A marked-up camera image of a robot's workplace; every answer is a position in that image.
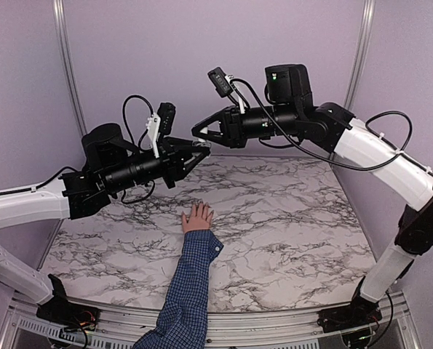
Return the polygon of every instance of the blue checkered shirt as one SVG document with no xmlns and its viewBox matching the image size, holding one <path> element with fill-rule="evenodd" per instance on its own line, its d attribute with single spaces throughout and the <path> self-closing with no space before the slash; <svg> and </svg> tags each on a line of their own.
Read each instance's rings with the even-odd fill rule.
<svg viewBox="0 0 433 349">
<path fill-rule="evenodd" d="M 223 244 L 211 230 L 188 232 L 156 321 L 133 349 L 202 349 L 208 327 L 208 271 Z"/>
</svg>

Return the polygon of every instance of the lavender wall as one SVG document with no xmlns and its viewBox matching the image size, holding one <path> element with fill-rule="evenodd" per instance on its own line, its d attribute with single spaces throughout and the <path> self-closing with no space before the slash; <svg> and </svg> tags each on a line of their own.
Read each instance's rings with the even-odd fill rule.
<svg viewBox="0 0 433 349">
<path fill-rule="evenodd" d="M 315 101 L 342 103 L 362 11 L 363 1 L 350 0 L 66 0 L 87 127 L 121 123 L 123 100 L 138 93 L 156 108 L 175 103 L 173 135 L 190 137 L 193 125 L 229 105 L 208 80 L 216 66 L 247 79 L 263 96 L 266 66 L 305 63 Z M 146 106 L 135 101 L 129 111 L 138 137 Z M 255 140 L 249 144 L 243 153 L 275 153 Z"/>
<path fill-rule="evenodd" d="M 0 188 L 42 181 L 82 161 L 51 1 L 0 0 Z M 35 266 L 54 224 L 0 231 L 0 242 Z M 11 296 L 0 284 L 0 327 Z"/>
<path fill-rule="evenodd" d="M 354 112 L 367 119 L 397 109 L 413 120 L 408 153 L 433 168 L 433 1 L 377 1 L 365 72 Z M 401 140 L 398 120 L 381 131 Z M 404 202 L 369 174 L 339 171 L 373 251 L 381 255 L 397 232 Z M 423 348 L 433 348 L 433 249 L 418 259 L 400 284 L 410 304 Z"/>
</svg>

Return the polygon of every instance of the white marble pattern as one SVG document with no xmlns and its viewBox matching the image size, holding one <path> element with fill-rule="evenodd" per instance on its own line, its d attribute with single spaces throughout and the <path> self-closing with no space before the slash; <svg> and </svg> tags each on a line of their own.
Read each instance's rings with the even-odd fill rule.
<svg viewBox="0 0 433 349">
<path fill-rule="evenodd" d="M 42 270 L 72 297 L 160 309 L 182 249 L 180 213 L 199 200 L 225 244 L 210 269 L 209 311 L 347 301 L 374 263 L 327 164 L 213 156 L 172 190 L 158 182 L 141 204 L 64 222 Z"/>
</svg>

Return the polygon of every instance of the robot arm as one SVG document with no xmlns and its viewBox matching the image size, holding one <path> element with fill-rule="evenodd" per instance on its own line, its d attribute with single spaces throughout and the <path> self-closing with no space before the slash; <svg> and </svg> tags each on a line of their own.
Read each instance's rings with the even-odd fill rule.
<svg viewBox="0 0 433 349">
<path fill-rule="evenodd" d="M 263 106 L 246 81 L 226 76 L 220 68 L 210 71 L 208 75 L 221 97 L 234 92 L 233 81 L 242 82 L 260 107 L 244 113 L 237 107 L 224 108 L 197 124 L 192 133 L 228 148 L 243 148 L 251 138 L 268 140 L 284 135 L 292 146 L 303 150 L 301 142 L 310 140 L 328 153 L 358 165 L 346 165 L 348 168 L 372 169 L 373 175 L 400 194 L 407 205 L 399 221 L 396 239 L 362 279 L 350 305 L 322 310 L 318 323 L 325 332 L 331 332 L 369 324 L 374 318 L 381 319 L 379 300 L 397 279 L 404 276 L 414 259 L 432 247 L 433 172 L 390 146 L 383 135 L 371 132 L 363 121 L 341 106 L 324 103 L 314 107 L 304 65 L 277 65 L 265 71 L 265 96 L 271 104 L 269 107 Z M 215 122 L 219 123 L 219 132 L 208 130 Z"/>
<path fill-rule="evenodd" d="M 171 132 L 174 115 L 174 105 L 162 103 L 158 113 L 148 119 L 149 151 L 127 142 L 118 124 L 100 125 L 82 138 L 87 158 L 82 171 L 54 176 L 37 185 L 0 190 L 0 229 L 39 220 L 88 217 L 110 204 L 110 197 L 117 198 L 117 193 L 158 178 L 173 188 L 210 154 L 203 144 L 165 137 Z M 58 278 L 34 270 L 1 244 L 0 281 L 38 304 L 41 318 L 72 325 L 72 314 L 85 310 L 67 301 Z"/>
</svg>

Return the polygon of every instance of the white plastic housing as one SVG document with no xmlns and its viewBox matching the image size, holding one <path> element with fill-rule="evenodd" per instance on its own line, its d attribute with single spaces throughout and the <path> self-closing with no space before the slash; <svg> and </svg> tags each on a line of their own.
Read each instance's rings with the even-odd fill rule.
<svg viewBox="0 0 433 349">
<path fill-rule="evenodd" d="M 48 276 L 21 262 L 1 245 L 0 282 L 29 296 L 36 304 L 42 305 L 53 298 Z"/>
<path fill-rule="evenodd" d="M 416 257 L 395 245 L 393 239 L 365 277 L 360 287 L 360 296 L 372 303 L 379 302 L 386 290 Z"/>
<path fill-rule="evenodd" d="M 334 151 L 359 167 L 371 167 L 389 160 L 394 150 L 365 128 L 363 121 L 352 119 L 352 129 L 344 131 Z M 400 156 L 371 172 L 394 189 L 410 207 L 419 211 L 433 196 L 433 177 Z"/>
<path fill-rule="evenodd" d="M 69 202 L 62 194 L 64 190 L 64 182 L 56 179 L 34 192 L 0 196 L 0 229 L 39 220 L 69 218 Z"/>
</svg>

